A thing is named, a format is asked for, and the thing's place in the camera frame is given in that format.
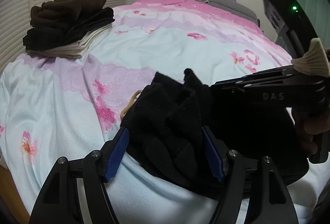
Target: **curtain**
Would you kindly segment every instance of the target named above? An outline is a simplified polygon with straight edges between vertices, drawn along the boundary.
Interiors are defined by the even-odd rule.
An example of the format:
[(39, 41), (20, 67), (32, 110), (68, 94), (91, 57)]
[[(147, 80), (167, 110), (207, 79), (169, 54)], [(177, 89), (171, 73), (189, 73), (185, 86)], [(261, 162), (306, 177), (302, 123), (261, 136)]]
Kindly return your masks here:
[[(324, 48), (330, 48), (330, 4), (327, 0), (297, 0), (311, 21), (316, 34), (322, 40)], [(287, 50), (282, 38), (276, 44)]]

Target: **silver screw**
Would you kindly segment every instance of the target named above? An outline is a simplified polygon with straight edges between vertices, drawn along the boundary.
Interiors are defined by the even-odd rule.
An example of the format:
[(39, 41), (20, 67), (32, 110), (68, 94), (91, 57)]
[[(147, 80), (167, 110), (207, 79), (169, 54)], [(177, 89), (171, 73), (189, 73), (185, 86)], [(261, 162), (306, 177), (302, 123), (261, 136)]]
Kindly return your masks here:
[(272, 158), (268, 156), (264, 156), (264, 161), (270, 163), (272, 161)]
[(234, 149), (231, 149), (231, 150), (229, 151), (229, 155), (235, 157), (235, 156), (238, 155), (238, 152), (235, 151)]
[(63, 164), (63, 163), (65, 163), (65, 161), (66, 161), (65, 157), (60, 157), (60, 158), (57, 159), (57, 162), (59, 164)]
[(92, 155), (93, 157), (97, 157), (97, 156), (100, 155), (100, 151), (99, 151), (98, 149), (93, 150), (92, 153), (91, 153), (90, 155)]

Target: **beige cord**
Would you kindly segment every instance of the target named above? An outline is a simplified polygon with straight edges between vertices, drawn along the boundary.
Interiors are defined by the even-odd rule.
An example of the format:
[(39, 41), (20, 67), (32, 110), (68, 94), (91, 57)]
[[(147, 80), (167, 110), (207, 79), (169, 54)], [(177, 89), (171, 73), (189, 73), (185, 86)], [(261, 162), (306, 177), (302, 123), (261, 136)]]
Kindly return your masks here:
[(136, 91), (136, 92), (132, 95), (130, 101), (128, 102), (128, 105), (127, 105), (127, 106), (121, 111), (121, 113), (120, 113), (120, 119), (121, 119), (121, 120), (123, 120), (125, 114), (126, 114), (126, 113), (128, 112), (128, 110), (133, 106), (133, 104), (135, 103), (135, 100), (137, 99), (137, 96), (138, 96), (139, 94), (141, 94), (141, 92), (142, 92), (142, 90), (139, 90), (139, 91)]

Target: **bedspread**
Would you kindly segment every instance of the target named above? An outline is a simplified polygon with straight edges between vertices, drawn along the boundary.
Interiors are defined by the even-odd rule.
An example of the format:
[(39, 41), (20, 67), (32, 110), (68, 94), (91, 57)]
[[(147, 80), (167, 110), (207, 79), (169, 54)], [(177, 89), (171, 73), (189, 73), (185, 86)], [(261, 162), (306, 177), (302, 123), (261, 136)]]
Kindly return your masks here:
[[(57, 158), (83, 158), (112, 139), (120, 112), (156, 71), (181, 81), (189, 67), (211, 85), (290, 65), (253, 22), (204, 3), (140, 0), (114, 14), (113, 28), (81, 59), (22, 54), (1, 75), (0, 147), (29, 213)], [(300, 223), (329, 176), (330, 162), (314, 165), (289, 186)], [(106, 188), (121, 224), (207, 223), (217, 203), (149, 175), (126, 153)]]

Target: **brown wooden surface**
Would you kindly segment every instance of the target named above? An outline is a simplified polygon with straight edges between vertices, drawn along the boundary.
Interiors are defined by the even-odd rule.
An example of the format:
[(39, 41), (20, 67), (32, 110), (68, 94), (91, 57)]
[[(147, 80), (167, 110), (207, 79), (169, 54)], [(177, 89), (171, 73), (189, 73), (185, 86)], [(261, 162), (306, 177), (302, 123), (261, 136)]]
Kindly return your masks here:
[(0, 166), (0, 196), (20, 224), (28, 224), (30, 216), (17, 192), (9, 170)]

